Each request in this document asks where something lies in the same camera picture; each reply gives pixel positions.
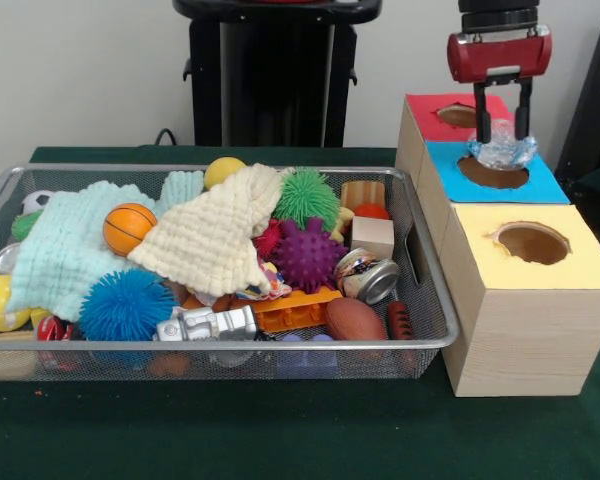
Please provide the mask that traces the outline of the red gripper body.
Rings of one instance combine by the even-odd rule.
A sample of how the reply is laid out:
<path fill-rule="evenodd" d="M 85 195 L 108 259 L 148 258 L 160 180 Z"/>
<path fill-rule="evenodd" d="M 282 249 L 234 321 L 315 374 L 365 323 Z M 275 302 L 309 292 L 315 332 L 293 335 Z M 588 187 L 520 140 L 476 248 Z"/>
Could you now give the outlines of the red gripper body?
<path fill-rule="evenodd" d="M 543 75 L 550 63 L 552 36 L 547 25 L 484 33 L 453 33 L 447 41 L 447 62 L 458 83 Z"/>

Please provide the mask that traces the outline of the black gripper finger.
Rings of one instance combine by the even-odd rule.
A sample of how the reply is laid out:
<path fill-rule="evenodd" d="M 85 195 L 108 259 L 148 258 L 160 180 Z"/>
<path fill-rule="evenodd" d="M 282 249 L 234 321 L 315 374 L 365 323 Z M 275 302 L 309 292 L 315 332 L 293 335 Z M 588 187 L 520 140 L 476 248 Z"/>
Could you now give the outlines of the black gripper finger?
<path fill-rule="evenodd" d="M 533 91 L 532 79 L 518 79 L 520 85 L 519 104 L 515 111 L 515 138 L 524 140 L 530 132 L 531 95 Z"/>
<path fill-rule="evenodd" d="M 487 107 L 487 85 L 477 82 L 473 85 L 476 118 L 476 140 L 481 144 L 491 142 L 491 115 Z"/>

